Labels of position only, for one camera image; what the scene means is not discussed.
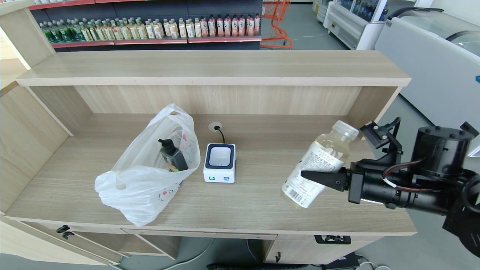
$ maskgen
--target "black bottle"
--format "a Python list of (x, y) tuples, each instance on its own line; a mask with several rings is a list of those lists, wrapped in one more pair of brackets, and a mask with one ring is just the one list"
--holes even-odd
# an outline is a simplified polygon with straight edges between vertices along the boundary
[(167, 162), (168, 168), (172, 172), (179, 172), (188, 169), (187, 162), (180, 151), (180, 149), (176, 148), (173, 145), (173, 141), (170, 139), (158, 140), (162, 143), (162, 148), (160, 149), (160, 154), (162, 155), (163, 159)]

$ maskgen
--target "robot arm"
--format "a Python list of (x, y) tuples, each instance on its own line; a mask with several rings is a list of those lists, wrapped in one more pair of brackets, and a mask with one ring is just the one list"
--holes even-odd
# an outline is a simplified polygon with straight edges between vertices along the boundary
[(389, 209), (410, 208), (446, 216), (443, 228), (480, 257), (480, 176), (463, 169), (470, 141), (479, 132), (465, 122), (460, 128), (439, 126), (418, 129), (410, 162), (401, 163), (402, 146), (396, 139), (400, 118), (360, 131), (376, 149), (386, 153), (378, 160), (352, 162), (336, 173), (302, 171), (302, 177), (340, 192), (348, 201), (362, 199), (383, 203)]

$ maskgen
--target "bottle cap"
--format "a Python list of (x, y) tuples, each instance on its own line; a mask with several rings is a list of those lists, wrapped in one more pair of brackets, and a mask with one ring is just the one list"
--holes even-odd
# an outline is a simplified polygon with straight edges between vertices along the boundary
[(165, 149), (165, 152), (167, 154), (173, 154), (177, 150), (175, 145), (173, 144), (173, 141), (170, 139), (166, 139), (166, 140), (159, 139), (158, 141), (162, 143), (162, 147)]
[(332, 129), (341, 135), (347, 136), (352, 141), (355, 140), (359, 134), (358, 129), (340, 120), (333, 125)]

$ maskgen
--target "clear liquid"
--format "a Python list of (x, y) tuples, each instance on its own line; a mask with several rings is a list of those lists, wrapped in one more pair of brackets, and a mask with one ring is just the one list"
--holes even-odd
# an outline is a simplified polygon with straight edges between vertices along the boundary
[[(318, 136), (316, 141), (323, 151), (329, 153), (331, 156), (342, 161), (343, 163), (347, 162), (348, 156), (350, 155), (350, 149), (348, 147), (350, 139), (338, 134), (335, 131), (332, 131), (331, 133)], [(280, 189), (280, 196), (293, 208), (298, 210), (305, 209), (287, 196), (282, 189)]]

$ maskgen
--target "white plastic bag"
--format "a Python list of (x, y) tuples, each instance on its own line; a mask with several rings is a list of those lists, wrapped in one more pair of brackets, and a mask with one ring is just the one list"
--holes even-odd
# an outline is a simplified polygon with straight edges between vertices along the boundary
[[(170, 172), (158, 139), (171, 139), (188, 170)], [(181, 182), (200, 165), (192, 117), (169, 104), (138, 135), (112, 170), (99, 175), (95, 190), (102, 203), (122, 212), (137, 227), (152, 222), (173, 198)]]

